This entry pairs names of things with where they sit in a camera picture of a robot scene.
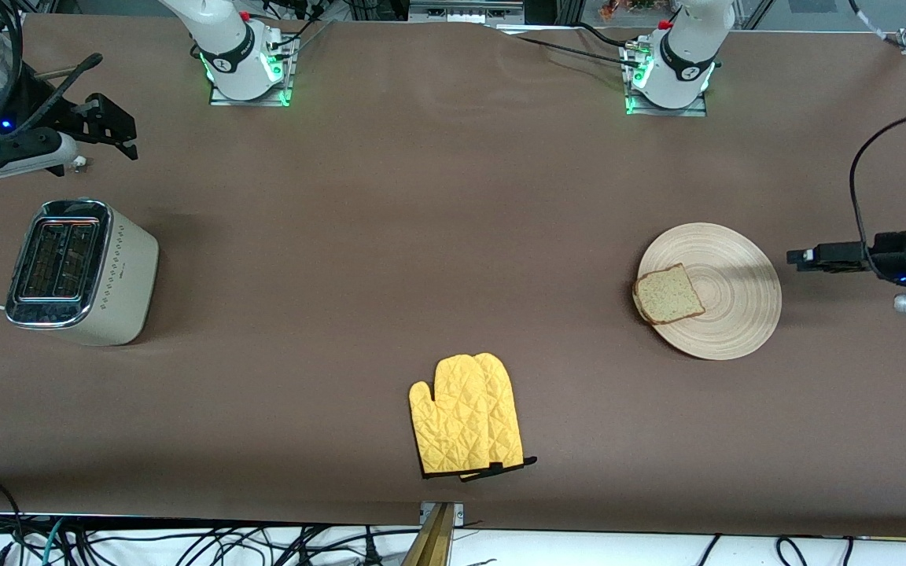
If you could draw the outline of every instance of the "round plate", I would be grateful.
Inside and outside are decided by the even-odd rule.
[[[655,325],[677,350],[704,359],[733,359],[757,350],[781,316],[781,284],[764,252],[740,233],[695,222],[652,241],[639,277],[683,263],[705,314]]]

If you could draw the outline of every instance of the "table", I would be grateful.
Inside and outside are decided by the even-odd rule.
[[[129,111],[141,158],[2,180],[0,297],[46,200],[100,198],[161,247],[128,347],[0,315],[0,480],[28,511],[400,524],[458,499],[486,527],[906,535],[896,290],[783,265],[856,239],[853,152],[906,115],[906,56],[875,37],[733,33],[709,117],[672,119],[626,116],[610,64],[473,24],[332,24],[290,108],[209,108],[174,19],[26,36],[35,68],[105,55],[69,99]],[[871,232],[906,229],[906,127],[859,187]],[[637,318],[639,257],[684,222],[776,265],[754,355],[697,361]],[[479,351],[540,461],[422,480],[407,389]]]

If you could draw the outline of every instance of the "oven mitt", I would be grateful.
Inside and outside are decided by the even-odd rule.
[[[471,355],[454,355],[436,366],[435,399],[429,384],[411,386],[414,439],[422,473],[450,476],[488,468],[488,386]]]
[[[488,391],[489,469],[479,473],[460,474],[463,481],[495,476],[536,462],[536,458],[522,456],[513,384],[510,383],[506,366],[490,354],[478,354],[474,359],[484,372],[485,390]]]

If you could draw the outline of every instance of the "green led light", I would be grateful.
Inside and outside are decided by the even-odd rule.
[[[275,68],[274,71],[272,71],[272,68],[271,68],[272,62],[273,61],[271,61],[270,58],[267,58],[266,55],[263,55],[263,54],[261,55],[261,64],[265,68],[265,72],[267,73],[267,78],[269,80],[278,80],[277,76],[275,76],[275,75],[279,75],[280,71],[277,68]]]
[[[212,85],[215,85],[215,79],[212,78],[212,69],[208,67],[208,62],[206,62],[206,61],[204,60],[204,58],[202,58],[201,64],[204,65],[204,75],[205,75],[205,78],[208,78],[208,81],[209,81],[210,83],[212,83]]]

